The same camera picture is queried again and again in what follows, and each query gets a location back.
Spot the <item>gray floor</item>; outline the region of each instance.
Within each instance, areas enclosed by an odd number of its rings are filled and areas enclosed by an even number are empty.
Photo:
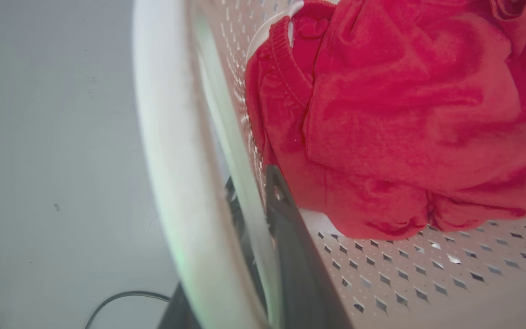
[[[171,294],[133,94],[130,0],[0,0],[0,328],[82,328]],[[128,297],[94,328],[154,328]]]

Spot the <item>red velvet fabric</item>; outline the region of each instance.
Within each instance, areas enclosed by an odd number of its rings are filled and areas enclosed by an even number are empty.
[[[526,215],[526,1],[307,1],[250,59],[264,164],[348,237]]]

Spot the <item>red clothing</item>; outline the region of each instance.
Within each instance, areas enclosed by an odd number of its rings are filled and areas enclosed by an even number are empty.
[[[526,2],[307,2],[247,65],[265,164],[348,237],[526,215]]]

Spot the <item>laundry basket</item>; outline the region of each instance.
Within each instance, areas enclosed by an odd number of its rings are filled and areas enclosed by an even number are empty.
[[[205,328],[281,327],[278,263],[244,73],[269,25],[291,4],[136,2],[134,69],[148,167],[164,234]],[[267,317],[232,230],[209,117],[245,214]],[[428,227],[394,242],[310,233],[357,328],[526,327],[526,219],[457,233]]]

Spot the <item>cable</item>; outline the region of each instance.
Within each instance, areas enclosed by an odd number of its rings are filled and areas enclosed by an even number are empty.
[[[170,298],[168,296],[164,296],[164,295],[156,294],[156,293],[150,293],[150,292],[126,292],[126,293],[116,294],[114,296],[107,298],[101,305],[98,306],[98,308],[96,308],[95,312],[92,313],[92,316],[90,316],[90,318],[88,319],[88,322],[86,323],[86,326],[84,327],[84,329],[90,329],[90,326],[92,325],[92,321],[95,319],[97,313],[100,312],[101,308],[104,308],[106,304],[109,304],[113,300],[116,300],[122,297],[129,297],[129,296],[150,297],[150,298],[163,300],[164,302],[170,301]]]

